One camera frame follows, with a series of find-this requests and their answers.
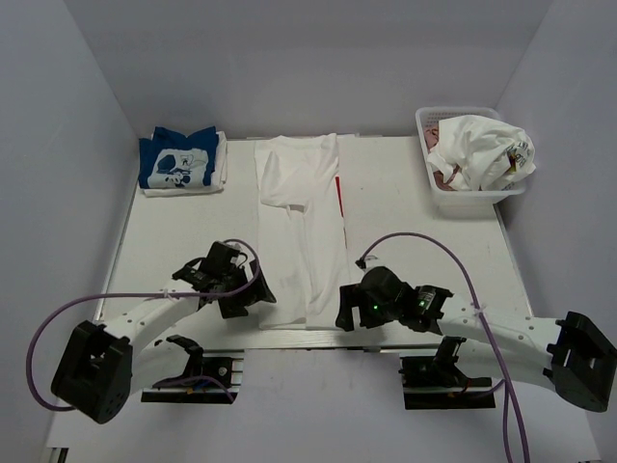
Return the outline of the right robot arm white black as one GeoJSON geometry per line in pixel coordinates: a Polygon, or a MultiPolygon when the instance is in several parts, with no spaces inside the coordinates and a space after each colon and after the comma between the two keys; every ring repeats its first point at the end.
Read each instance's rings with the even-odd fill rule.
{"type": "Polygon", "coordinates": [[[337,328],[373,329],[397,322],[441,337],[433,356],[406,357],[405,386],[464,389],[478,378],[536,385],[594,413],[608,409],[616,376],[616,348],[586,315],[562,319],[480,311],[446,288],[401,281],[385,266],[364,272],[339,290],[337,328]]]}

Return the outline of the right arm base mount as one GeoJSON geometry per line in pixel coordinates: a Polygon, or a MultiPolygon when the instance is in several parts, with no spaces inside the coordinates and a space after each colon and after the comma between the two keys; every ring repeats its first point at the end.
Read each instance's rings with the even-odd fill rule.
{"type": "Polygon", "coordinates": [[[453,365],[439,369],[430,356],[400,358],[399,374],[407,411],[495,409],[490,377],[469,378],[453,365]]]}

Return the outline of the white t shirt red print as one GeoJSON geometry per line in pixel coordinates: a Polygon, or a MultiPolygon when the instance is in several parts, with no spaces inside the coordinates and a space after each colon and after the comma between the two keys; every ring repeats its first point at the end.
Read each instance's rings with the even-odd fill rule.
{"type": "Polygon", "coordinates": [[[257,254],[276,298],[259,304],[259,327],[332,330],[350,281],[338,137],[260,140],[254,161],[257,254]]]}

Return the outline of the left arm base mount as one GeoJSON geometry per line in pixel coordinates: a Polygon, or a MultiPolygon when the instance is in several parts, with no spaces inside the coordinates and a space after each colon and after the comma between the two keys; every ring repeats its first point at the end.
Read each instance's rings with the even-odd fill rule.
{"type": "Polygon", "coordinates": [[[244,353],[183,351],[185,360],[174,373],[157,373],[140,392],[143,403],[231,405],[242,383],[244,353]]]}

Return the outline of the pink t shirt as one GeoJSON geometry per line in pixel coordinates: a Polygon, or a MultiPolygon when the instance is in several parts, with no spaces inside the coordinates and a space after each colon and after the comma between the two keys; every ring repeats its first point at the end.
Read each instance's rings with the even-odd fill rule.
{"type": "MultiPolygon", "coordinates": [[[[426,147],[428,151],[431,151],[439,142],[439,126],[435,124],[425,128],[423,134],[426,147]]],[[[428,163],[437,186],[443,191],[453,191],[454,188],[450,183],[458,172],[458,167],[447,164],[439,155],[433,156],[428,163]]]]}

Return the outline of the white t shirt black lettering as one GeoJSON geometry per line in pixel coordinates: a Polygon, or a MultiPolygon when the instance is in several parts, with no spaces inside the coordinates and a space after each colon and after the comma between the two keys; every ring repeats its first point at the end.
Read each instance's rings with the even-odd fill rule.
{"type": "Polygon", "coordinates": [[[439,142],[428,151],[427,164],[439,155],[458,167],[450,183],[454,192],[506,190],[536,170],[535,147],[520,127],[477,115],[443,119],[428,127],[435,124],[439,142]]]}

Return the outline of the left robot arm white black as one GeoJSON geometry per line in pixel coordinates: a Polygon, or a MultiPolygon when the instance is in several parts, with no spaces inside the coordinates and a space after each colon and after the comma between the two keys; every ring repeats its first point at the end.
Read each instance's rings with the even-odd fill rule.
{"type": "Polygon", "coordinates": [[[214,242],[186,262],[137,307],[109,321],[84,321],[72,331],[52,379],[53,395],[103,424],[142,389],[219,390],[228,377],[195,340],[171,330],[214,304],[221,317],[248,315],[256,303],[276,303],[255,250],[239,239],[214,242]]]}

